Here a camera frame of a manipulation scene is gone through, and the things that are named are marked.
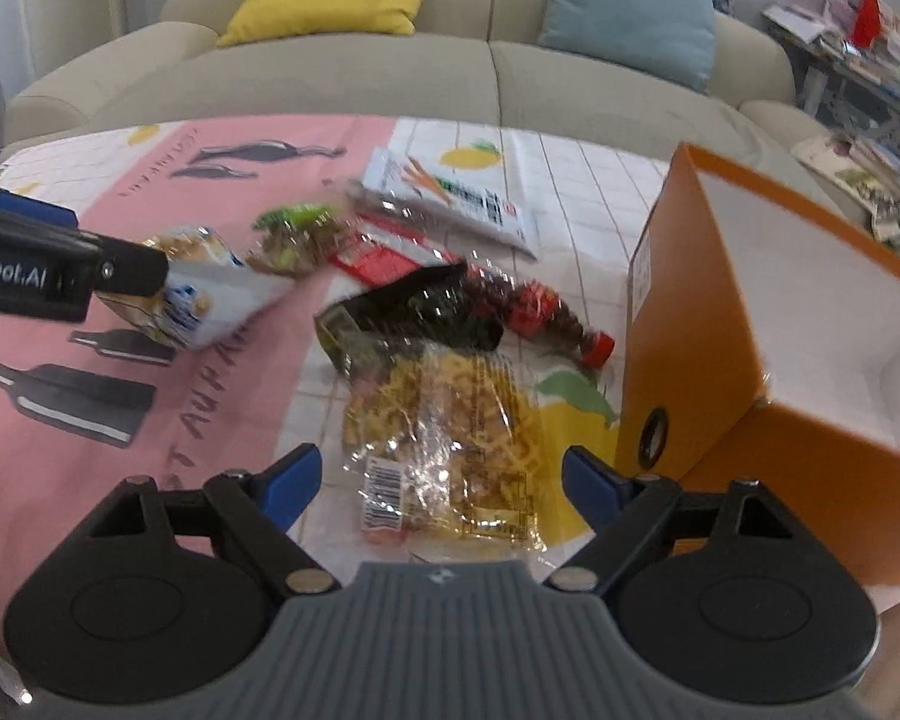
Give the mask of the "yellow crispy snack bag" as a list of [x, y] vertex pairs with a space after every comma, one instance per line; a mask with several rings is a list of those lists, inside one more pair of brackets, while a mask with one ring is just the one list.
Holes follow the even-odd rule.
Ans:
[[505, 356], [367, 337], [344, 375], [344, 468], [365, 538], [543, 550], [539, 408]]

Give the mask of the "green nut snack packet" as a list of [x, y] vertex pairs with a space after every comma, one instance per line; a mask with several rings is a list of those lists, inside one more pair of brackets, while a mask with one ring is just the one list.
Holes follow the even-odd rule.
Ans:
[[251, 225], [247, 252], [253, 270], [276, 277], [306, 277], [328, 265], [352, 238], [354, 213], [331, 205], [283, 205], [261, 213]]

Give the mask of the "red white snack packet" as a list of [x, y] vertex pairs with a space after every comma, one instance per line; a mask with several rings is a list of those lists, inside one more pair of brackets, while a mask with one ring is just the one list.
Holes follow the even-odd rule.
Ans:
[[379, 288], [425, 266], [455, 265], [460, 257], [411, 227], [357, 215], [329, 263], [354, 280]]

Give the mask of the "light blue cushion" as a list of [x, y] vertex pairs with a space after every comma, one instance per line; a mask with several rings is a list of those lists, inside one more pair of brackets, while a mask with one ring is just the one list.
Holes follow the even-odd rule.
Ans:
[[715, 11], [712, 0], [548, 0], [538, 44], [704, 93]]

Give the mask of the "cluttered side desk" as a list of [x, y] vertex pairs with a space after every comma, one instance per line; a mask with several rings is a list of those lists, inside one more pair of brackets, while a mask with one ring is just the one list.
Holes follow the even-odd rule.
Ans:
[[824, 0], [821, 11], [770, 5], [763, 18], [805, 69], [798, 107], [824, 127], [790, 151], [900, 255], [900, 15], [883, 0]]

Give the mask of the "pink white patterned tablecloth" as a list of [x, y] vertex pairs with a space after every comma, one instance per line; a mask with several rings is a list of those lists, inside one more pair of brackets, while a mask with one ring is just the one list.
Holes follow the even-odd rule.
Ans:
[[668, 161], [502, 130], [482, 138], [481, 164], [457, 161], [464, 128], [450, 122], [276, 115], [173, 122], [45, 143], [0, 171], [87, 226], [144, 241], [209, 227], [247, 249], [256, 216], [283, 203], [344, 195], [375, 148], [504, 190], [556, 247], [524, 262], [488, 245], [500, 270], [553, 288], [616, 348], [600, 372], [505, 337], [497, 350], [525, 377], [541, 419], [539, 513], [544, 548], [514, 553], [486, 541], [377, 543], [359, 527], [359, 478], [344, 468], [351, 392], [313, 319], [357, 283], [322, 268], [226, 340], [167, 348], [106, 305], [78, 325], [0, 316], [0, 640], [7, 605], [66, 535], [123, 479], [196, 489], [229, 468], [263, 470], [295, 445], [317, 445], [322, 486], [290, 527], [329, 572], [349, 580], [365, 561], [523, 559], [544, 577], [582, 546], [589, 527], [560, 487], [567, 447], [617, 468], [632, 255], [670, 171]]

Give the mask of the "red dates snack packet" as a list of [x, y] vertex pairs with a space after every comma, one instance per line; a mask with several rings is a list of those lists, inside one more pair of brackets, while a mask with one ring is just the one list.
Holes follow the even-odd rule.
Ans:
[[502, 271], [470, 265], [461, 286], [476, 309], [505, 330], [569, 356], [585, 369], [603, 369], [616, 348], [611, 335], [590, 327], [557, 291], [539, 281], [514, 280]]

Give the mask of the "blue white biscuit packet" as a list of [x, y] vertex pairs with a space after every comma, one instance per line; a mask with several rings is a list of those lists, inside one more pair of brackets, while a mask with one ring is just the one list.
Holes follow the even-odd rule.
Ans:
[[185, 226], [141, 241], [169, 270], [152, 296], [98, 293], [118, 317], [157, 343], [203, 349], [226, 340], [294, 288], [289, 277], [255, 270], [209, 227]]

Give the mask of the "black seaweed snack packet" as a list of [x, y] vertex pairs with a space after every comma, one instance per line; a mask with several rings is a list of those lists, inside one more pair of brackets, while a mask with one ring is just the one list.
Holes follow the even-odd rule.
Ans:
[[341, 299], [318, 314], [315, 335], [338, 371], [401, 355], [418, 355], [429, 344], [492, 353], [504, 327], [476, 307], [464, 289], [464, 263], [425, 266], [397, 281]]

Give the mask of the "beige sofa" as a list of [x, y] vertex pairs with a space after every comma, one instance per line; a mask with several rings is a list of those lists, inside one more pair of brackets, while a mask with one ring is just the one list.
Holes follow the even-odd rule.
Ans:
[[167, 0], [159, 20], [25, 88], [7, 149], [79, 133], [238, 114], [379, 114], [504, 125], [668, 158], [697, 143], [858, 220], [793, 148], [821, 126], [795, 103], [781, 44], [717, 15], [712, 75], [691, 91], [538, 44], [546, 0], [422, 0], [408, 37], [325, 34], [221, 47], [242, 0]]

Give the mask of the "orange cardboard box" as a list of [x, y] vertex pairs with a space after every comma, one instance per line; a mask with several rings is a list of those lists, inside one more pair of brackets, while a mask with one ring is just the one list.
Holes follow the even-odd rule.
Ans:
[[764, 483], [900, 600], [900, 258], [769, 177], [681, 145], [632, 255], [616, 463]]

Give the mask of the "white carrot stick snack packet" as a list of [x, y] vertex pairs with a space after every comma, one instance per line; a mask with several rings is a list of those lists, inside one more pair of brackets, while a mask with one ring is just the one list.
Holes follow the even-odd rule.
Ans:
[[390, 216], [419, 229], [445, 227], [508, 245], [530, 259], [541, 255], [538, 225], [509, 195], [448, 167], [411, 154], [375, 148], [361, 177], [343, 184], [359, 210]]

